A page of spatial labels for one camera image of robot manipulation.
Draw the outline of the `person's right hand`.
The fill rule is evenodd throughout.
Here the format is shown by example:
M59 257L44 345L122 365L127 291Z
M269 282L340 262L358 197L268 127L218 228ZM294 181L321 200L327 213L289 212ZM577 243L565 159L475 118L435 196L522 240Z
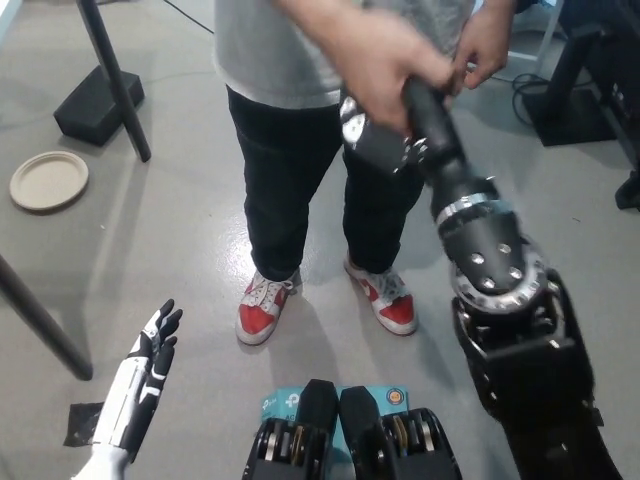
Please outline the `person's right hand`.
M451 60L412 29L355 32L340 47L336 67L371 119L404 136L410 134L406 81L417 77L447 91L455 73Z

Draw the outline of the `person's left hand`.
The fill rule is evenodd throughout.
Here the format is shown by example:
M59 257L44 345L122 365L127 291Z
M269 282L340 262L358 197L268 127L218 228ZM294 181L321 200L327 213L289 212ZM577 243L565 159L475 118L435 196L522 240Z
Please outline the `person's left hand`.
M506 65L510 33L509 25L465 26L454 57L456 93L477 88Z

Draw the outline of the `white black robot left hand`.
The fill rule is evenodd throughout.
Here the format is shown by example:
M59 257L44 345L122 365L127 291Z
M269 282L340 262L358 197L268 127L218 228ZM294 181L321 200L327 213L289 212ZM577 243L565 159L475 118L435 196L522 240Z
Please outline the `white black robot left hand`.
M96 425L95 445L122 449L132 457L158 407L171 368L183 311L167 300L155 311L120 363Z

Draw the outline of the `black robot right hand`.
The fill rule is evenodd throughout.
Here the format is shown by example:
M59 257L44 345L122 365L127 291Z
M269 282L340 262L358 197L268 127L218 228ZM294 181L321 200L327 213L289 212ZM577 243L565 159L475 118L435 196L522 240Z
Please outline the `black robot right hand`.
M468 163L440 92L410 78L401 97L411 129L407 137L375 123L343 90L339 115L345 147L385 174L415 171L432 189L435 209L458 201L468 205L497 201L499 193L493 183Z

